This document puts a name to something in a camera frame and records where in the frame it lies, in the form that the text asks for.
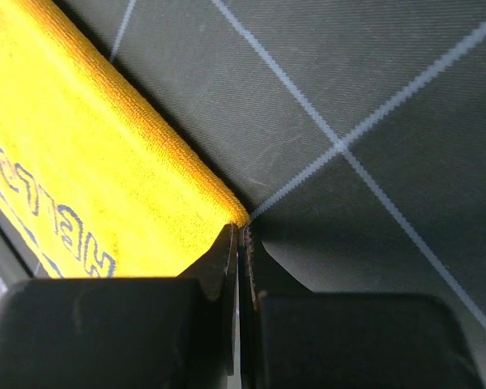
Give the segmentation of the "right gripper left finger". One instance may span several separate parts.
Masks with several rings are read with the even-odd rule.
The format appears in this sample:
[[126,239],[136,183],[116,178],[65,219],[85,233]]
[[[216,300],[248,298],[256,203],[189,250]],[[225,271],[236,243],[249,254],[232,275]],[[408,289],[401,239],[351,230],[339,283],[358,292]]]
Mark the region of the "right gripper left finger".
[[175,277],[24,280],[0,299],[0,388],[225,388],[238,228]]

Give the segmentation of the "blue yellow patterned towel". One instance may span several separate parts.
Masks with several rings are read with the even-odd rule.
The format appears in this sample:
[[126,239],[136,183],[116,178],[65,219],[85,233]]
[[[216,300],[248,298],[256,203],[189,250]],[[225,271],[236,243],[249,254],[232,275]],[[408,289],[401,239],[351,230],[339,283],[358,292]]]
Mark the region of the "blue yellow patterned towel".
[[0,1],[0,209],[54,278],[177,276],[249,220],[50,1]]

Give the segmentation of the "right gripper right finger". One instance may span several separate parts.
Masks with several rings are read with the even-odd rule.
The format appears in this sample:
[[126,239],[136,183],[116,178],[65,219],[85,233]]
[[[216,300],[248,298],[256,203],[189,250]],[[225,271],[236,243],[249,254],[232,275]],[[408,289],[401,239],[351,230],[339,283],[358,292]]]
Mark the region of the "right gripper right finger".
[[244,388],[479,388],[463,330],[421,293],[315,293],[239,233]]

